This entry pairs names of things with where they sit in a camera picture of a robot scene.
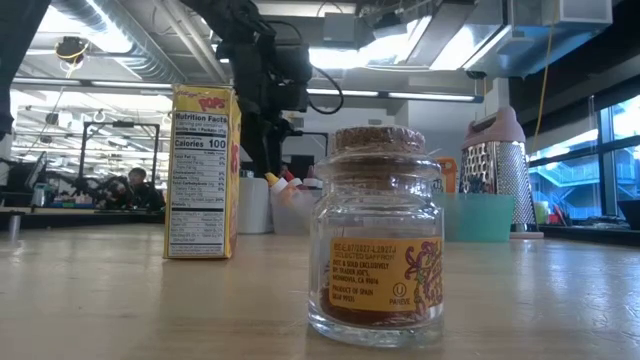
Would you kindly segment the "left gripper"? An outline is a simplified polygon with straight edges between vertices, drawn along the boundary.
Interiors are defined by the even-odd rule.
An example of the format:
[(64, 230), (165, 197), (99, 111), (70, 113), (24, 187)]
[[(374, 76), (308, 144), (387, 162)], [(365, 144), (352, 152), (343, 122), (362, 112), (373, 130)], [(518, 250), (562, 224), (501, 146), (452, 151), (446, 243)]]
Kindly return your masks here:
[[(255, 171), (265, 173), (264, 122), (257, 114), (274, 114), (268, 91), (272, 76), (270, 66), (275, 55), (272, 42), (222, 42), (217, 58), (228, 59), (233, 74), (233, 88), (242, 111), (241, 146), (251, 158)], [(281, 172), (282, 143), (289, 135), (289, 121), (281, 112), (268, 119), (266, 152), (268, 171)]]

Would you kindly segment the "yellow cap colouring bottle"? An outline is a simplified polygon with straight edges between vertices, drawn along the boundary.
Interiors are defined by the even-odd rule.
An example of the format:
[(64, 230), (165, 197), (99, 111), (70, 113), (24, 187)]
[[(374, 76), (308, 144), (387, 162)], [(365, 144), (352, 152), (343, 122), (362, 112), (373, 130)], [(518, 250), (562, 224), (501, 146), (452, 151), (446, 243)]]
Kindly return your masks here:
[(281, 177), (274, 175), (273, 173), (266, 173), (265, 178), (269, 185), (271, 199), (273, 201), (285, 202), (291, 197), (291, 190), (289, 183)]

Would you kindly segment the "yellow Corn Pops box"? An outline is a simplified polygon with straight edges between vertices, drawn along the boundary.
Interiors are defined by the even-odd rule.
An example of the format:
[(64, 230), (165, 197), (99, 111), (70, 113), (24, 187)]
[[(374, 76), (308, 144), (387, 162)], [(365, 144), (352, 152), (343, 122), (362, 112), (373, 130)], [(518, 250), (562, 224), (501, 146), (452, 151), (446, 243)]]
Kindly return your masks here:
[(166, 259), (229, 259), (237, 241), (241, 112), (229, 88), (175, 85)]

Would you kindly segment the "cork-lid saffron jar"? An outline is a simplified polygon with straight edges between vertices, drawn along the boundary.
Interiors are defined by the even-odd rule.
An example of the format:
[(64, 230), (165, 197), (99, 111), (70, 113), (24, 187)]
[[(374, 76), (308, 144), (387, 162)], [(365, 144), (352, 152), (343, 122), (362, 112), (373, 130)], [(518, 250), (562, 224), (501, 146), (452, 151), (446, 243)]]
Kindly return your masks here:
[(373, 347), (425, 347), (444, 323), (439, 165), (402, 126), (336, 131), (316, 165), (308, 318), (320, 334)]

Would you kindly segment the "deep clear plastic bin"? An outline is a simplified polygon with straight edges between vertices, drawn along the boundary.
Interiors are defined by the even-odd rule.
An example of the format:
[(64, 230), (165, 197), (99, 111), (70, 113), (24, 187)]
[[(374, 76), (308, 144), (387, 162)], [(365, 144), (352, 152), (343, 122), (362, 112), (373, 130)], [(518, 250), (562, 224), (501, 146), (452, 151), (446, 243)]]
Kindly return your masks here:
[(266, 180), (241, 177), (239, 184), (238, 232), (243, 235), (273, 231), (270, 193)]

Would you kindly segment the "shallow clear plastic bin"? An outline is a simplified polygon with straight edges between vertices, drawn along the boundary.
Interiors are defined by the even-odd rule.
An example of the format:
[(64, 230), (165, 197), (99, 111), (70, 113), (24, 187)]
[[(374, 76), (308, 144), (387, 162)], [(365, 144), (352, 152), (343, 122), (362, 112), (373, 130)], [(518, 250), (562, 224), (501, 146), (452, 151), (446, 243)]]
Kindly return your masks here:
[(297, 190), (270, 196), (274, 231), (277, 235), (308, 236), (312, 211), (321, 190)]

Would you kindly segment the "person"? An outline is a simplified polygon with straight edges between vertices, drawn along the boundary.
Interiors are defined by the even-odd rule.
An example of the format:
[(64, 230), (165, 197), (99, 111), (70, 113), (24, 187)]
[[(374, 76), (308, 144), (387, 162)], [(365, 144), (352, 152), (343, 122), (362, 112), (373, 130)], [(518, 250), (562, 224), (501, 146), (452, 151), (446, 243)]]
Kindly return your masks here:
[(104, 210), (135, 210), (147, 212), (163, 210), (164, 196), (151, 182), (146, 181), (146, 170), (132, 168), (127, 176), (114, 176), (97, 188), (96, 207)]

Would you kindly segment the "black background stand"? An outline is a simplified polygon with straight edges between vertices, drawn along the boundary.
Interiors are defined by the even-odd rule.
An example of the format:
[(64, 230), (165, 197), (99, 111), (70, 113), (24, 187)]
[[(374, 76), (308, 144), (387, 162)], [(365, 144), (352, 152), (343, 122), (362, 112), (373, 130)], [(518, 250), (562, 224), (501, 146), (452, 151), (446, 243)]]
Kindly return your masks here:
[(156, 182), (158, 154), (159, 154), (159, 148), (160, 148), (161, 128), (159, 124), (136, 123), (134, 121), (126, 121), (126, 120), (114, 120), (109, 122), (89, 121), (89, 122), (83, 123), (78, 177), (75, 182), (76, 190), (74, 191), (73, 195), (76, 196), (76, 195), (82, 195), (84, 193), (88, 193), (88, 186), (86, 184), (86, 178), (84, 177), (85, 157), (87, 153), (87, 142), (93, 137), (95, 137), (96, 133), (100, 133), (100, 131), (105, 126), (113, 127), (113, 128), (122, 128), (122, 129), (132, 129), (132, 128), (138, 127), (148, 132), (148, 137), (153, 141), (153, 145), (154, 145), (153, 157), (152, 157), (152, 171), (151, 171), (151, 184), (154, 185)]

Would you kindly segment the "ceiling light bar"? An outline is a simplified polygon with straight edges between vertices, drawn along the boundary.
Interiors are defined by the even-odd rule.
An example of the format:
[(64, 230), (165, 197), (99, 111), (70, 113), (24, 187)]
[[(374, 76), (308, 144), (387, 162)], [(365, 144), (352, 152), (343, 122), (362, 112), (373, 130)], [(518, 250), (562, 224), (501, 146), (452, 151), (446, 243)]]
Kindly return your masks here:
[[(12, 84), (14, 86), (31, 87), (80, 87), (118, 90), (139, 90), (139, 91), (170, 91), (172, 85), (168, 83), (153, 82), (127, 82), (127, 81), (105, 81), (88, 79), (66, 79), (66, 78), (42, 78), (42, 77), (16, 77)], [(456, 102), (456, 103), (481, 103), (484, 98), (479, 95), (461, 95), (445, 93), (418, 93), (418, 92), (389, 92), (389, 91), (367, 91), (367, 90), (343, 90), (309, 88), (307, 92), (315, 96), (339, 96), (354, 98), (380, 98), (393, 100), (415, 100), (415, 101), (436, 101), (436, 102)]]

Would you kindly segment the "black ceiling device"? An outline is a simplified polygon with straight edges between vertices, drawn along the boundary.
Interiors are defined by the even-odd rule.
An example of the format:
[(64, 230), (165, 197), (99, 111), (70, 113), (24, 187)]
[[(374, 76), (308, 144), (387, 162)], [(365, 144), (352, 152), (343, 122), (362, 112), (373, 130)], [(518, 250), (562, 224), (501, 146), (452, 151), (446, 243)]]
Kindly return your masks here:
[(55, 44), (54, 53), (58, 59), (70, 65), (81, 64), (89, 43), (80, 37), (65, 36)]

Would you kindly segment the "teal plastic bin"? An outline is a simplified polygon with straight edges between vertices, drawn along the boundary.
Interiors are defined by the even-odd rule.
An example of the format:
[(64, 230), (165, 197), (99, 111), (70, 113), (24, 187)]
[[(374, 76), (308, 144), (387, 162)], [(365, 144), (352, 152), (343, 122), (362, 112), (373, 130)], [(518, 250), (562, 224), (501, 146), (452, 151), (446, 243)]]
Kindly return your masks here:
[(505, 243), (510, 238), (515, 200), (510, 195), (443, 193), (444, 240), (465, 243)]

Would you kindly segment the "grey ceiling air unit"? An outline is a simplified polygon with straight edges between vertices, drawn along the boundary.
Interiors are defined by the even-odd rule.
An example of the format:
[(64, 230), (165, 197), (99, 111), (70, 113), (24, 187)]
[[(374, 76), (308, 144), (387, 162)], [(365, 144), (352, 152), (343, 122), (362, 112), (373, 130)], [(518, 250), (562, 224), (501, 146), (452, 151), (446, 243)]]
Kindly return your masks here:
[(506, 0), (507, 23), (463, 65), (491, 77), (526, 77), (613, 23), (619, 0)]

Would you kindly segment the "window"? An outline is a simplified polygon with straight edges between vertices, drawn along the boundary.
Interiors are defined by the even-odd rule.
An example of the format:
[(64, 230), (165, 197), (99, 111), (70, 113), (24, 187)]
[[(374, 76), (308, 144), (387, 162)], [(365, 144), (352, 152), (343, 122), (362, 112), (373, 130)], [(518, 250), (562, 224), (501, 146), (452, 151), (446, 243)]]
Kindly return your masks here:
[(568, 220), (623, 218), (640, 201), (640, 94), (602, 107), (590, 97), (569, 123), (527, 138), (536, 205)]

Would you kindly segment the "dark neighbouring table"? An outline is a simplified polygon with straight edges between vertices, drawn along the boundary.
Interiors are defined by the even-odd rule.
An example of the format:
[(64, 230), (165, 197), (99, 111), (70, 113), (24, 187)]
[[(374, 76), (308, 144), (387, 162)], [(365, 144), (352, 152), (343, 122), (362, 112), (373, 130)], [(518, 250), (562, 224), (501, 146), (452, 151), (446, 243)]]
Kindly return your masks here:
[(547, 238), (640, 248), (640, 231), (636, 230), (556, 225), (539, 225), (538, 229)]

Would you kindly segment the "black background frame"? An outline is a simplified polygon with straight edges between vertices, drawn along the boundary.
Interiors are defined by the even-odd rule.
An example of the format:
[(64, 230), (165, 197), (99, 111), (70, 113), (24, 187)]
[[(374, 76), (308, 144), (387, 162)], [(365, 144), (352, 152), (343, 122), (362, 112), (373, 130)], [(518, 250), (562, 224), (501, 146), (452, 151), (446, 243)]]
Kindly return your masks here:
[(296, 131), (283, 142), (283, 155), (313, 156), (320, 160), (327, 156), (329, 150), (329, 134), (326, 132)]

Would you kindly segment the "silver ventilation duct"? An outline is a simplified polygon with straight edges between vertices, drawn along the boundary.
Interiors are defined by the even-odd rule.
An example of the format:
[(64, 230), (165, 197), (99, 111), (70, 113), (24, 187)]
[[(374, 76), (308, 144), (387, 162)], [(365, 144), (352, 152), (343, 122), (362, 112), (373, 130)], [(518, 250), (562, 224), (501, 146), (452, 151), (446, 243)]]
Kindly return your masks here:
[(144, 81), (179, 83), (186, 77), (118, 0), (52, 0), (82, 37)]

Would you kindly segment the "pink-handled box grater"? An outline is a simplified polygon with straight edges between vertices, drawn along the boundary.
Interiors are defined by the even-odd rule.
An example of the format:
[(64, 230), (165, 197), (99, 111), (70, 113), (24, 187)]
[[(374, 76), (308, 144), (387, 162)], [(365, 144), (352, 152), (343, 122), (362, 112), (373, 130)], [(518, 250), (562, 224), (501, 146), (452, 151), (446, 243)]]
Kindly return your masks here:
[(525, 135), (515, 110), (501, 107), (496, 113), (469, 124), (461, 147), (459, 191), (509, 195), (514, 199), (513, 238), (542, 238), (539, 231)]

